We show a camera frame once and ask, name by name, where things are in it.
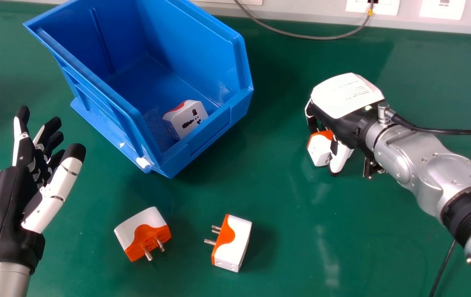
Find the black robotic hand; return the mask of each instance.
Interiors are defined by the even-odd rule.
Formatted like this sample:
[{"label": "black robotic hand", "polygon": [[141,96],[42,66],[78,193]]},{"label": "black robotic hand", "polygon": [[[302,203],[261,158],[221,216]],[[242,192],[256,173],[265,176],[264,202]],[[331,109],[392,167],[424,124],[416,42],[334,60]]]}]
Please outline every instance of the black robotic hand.
[{"label": "black robotic hand", "polygon": [[43,229],[62,207],[85,159],[85,147],[71,144],[56,154],[64,140],[54,117],[32,141],[28,107],[14,117],[12,166],[0,171],[0,265],[16,263],[34,273],[43,256]]}]

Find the gray cable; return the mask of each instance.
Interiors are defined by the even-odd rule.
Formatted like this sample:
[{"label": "gray cable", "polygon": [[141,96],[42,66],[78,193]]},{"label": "gray cable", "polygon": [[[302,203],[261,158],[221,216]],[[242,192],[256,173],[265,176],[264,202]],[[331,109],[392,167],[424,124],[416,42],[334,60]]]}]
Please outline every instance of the gray cable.
[{"label": "gray cable", "polygon": [[271,26],[265,24],[264,22],[262,22],[262,21],[256,19],[246,8],[243,7],[243,5],[241,4],[241,2],[239,2],[239,0],[234,0],[234,2],[237,4],[237,6],[239,6],[239,8],[241,8],[241,10],[242,10],[248,17],[250,17],[250,19],[252,19],[252,20],[253,20],[254,22],[256,22],[258,25],[267,28],[268,30],[271,30],[271,31],[274,31],[274,32],[277,32],[277,33],[279,33],[279,34],[283,34],[283,35],[286,35],[286,36],[291,36],[291,37],[296,37],[296,38],[302,38],[302,39],[312,39],[312,40],[334,40],[334,39],[341,39],[341,38],[344,38],[344,37],[347,37],[347,36],[351,36],[351,35],[355,34],[356,32],[359,32],[360,30],[364,29],[364,27],[366,26],[367,21],[369,21],[369,18],[371,17],[371,12],[373,11],[373,4],[375,4],[375,0],[370,0],[370,2],[371,2],[370,13],[367,14],[367,17],[366,17],[366,19],[364,20],[364,22],[362,23],[362,25],[360,25],[358,28],[352,30],[351,32],[347,32],[347,33],[345,33],[345,34],[336,35],[336,36],[311,36],[311,35],[295,34],[295,33],[287,32],[287,31],[283,31],[283,30],[279,30],[279,29],[276,29],[276,28],[274,28],[274,27],[271,27]]}]

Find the white wall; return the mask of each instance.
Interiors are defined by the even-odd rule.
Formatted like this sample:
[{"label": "white wall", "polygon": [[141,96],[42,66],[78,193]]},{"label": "white wall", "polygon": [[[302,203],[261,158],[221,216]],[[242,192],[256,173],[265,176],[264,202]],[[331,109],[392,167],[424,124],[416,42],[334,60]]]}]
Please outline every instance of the white wall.
[{"label": "white wall", "polygon": [[[64,0],[25,0],[60,4]],[[365,14],[345,11],[346,0],[263,0],[262,6],[247,6],[255,17],[263,19],[286,19],[318,23],[350,24],[362,23]],[[243,17],[234,4],[196,2],[215,15]],[[422,0],[401,0],[397,16],[374,15],[368,25],[387,28],[405,28],[426,31],[471,33],[471,0],[466,0],[465,11],[460,21],[419,17]]]}]

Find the blue plastic bin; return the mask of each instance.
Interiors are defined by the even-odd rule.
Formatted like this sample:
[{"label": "blue plastic bin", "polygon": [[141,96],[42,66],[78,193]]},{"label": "blue plastic bin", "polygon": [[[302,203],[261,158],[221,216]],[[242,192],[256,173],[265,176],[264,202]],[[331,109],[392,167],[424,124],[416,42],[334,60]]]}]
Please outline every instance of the blue plastic bin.
[{"label": "blue plastic bin", "polygon": [[[174,177],[247,113],[242,36],[187,0],[72,0],[24,25],[58,60],[71,106],[145,173]],[[209,118],[175,141],[162,116],[188,99]]]}]

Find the silver robotic arm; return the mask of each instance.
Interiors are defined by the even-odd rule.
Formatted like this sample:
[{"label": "silver robotic arm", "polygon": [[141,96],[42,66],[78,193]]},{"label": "silver robotic arm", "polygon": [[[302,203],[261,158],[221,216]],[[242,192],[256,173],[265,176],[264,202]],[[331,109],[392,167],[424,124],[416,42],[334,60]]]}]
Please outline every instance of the silver robotic arm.
[{"label": "silver robotic arm", "polygon": [[[470,159],[402,119],[377,87],[353,73],[318,85],[305,112],[312,133],[307,149],[316,166],[345,164],[349,156],[340,153],[341,146],[360,149],[366,155],[364,177],[386,172],[410,190],[420,208],[465,248],[471,265]],[[332,139],[319,137],[322,130],[332,132]],[[329,167],[331,175],[339,174],[335,168]]]},{"label": "silver robotic arm", "polygon": [[85,159],[85,147],[63,141],[59,118],[47,122],[34,138],[26,124],[30,112],[14,117],[12,166],[0,170],[0,297],[24,297],[43,256],[43,230],[62,207]]}]

